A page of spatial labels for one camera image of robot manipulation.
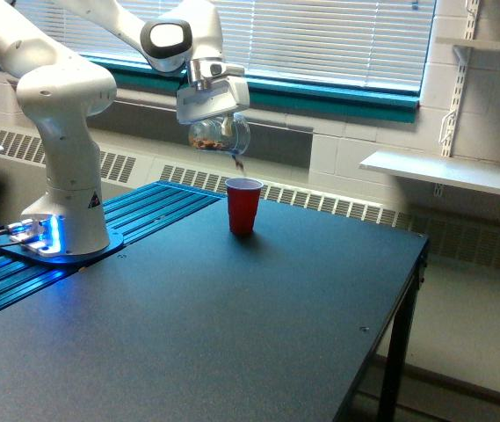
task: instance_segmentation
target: window sill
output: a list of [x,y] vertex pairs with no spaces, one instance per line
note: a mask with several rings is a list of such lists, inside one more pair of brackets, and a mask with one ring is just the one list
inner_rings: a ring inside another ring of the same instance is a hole
[[[144,63],[88,58],[109,69],[117,84],[127,88],[155,89],[175,94],[184,74],[161,76]],[[413,123],[419,105],[419,97],[412,95],[322,87],[255,77],[248,77],[248,84],[253,106],[277,108],[295,114],[319,113],[327,117],[353,116]]]

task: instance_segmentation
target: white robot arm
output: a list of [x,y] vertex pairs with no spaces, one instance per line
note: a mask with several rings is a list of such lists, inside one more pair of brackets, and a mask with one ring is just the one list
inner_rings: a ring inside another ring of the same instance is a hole
[[158,72],[187,67],[188,87],[178,91],[178,121],[194,123],[250,106],[244,68],[223,61],[221,20],[207,0],[184,0],[144,23],[115,0],[54,0],[124,40]]
[[[185,0],[144,24],[114,0],[59,0],[137,48],[158,71],[187,64],[190,86],[178,92],[178,120],[193,123],[249,106],[243,68],[222,60],[220,19],[205,0]],[[115,99],[111,73],[46,36],[0,0],[0,67],[20,78],[18,102],[39,129],[47,158],[47,191],[22,220],[12,240],[47,257],[83,256],[109,244],[101,205],[99,149],[86,117]],[[224,133],[232,133],[226,128]]]
[[101,202],[99,148],[86,116],[115,99],[111,73],[47,37],[0,0],[0,67],[20,78],[17,98],[39,129],[47,191],[23,211],[33,226],[13,240],[44,257],[84,255],[109,244]]

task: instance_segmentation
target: window blinds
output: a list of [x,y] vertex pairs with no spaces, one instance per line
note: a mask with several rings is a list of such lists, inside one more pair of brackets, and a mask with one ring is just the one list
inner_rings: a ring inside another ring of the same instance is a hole
[[[143,20],[178,0],[120,2]],[[419,91],[435,0],[214,0],[224,54],[250,75]],[[121,40],[54,6],[18,0],[40,29],[79,53],[143,62]]]

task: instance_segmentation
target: table surface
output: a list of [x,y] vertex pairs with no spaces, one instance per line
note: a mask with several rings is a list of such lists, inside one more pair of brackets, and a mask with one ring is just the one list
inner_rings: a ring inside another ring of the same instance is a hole
[[239,239],[226,208],[1,311],[0,420],[331,421],[427,239],[266,201]]

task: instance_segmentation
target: red solo cup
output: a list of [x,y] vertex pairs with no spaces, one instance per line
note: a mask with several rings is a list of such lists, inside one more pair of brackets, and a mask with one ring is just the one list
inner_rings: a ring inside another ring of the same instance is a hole
[[262,187],[263,183],[251,178],[230,178],[226,181],[230,231],[235,235],[245,236],[253,231]]

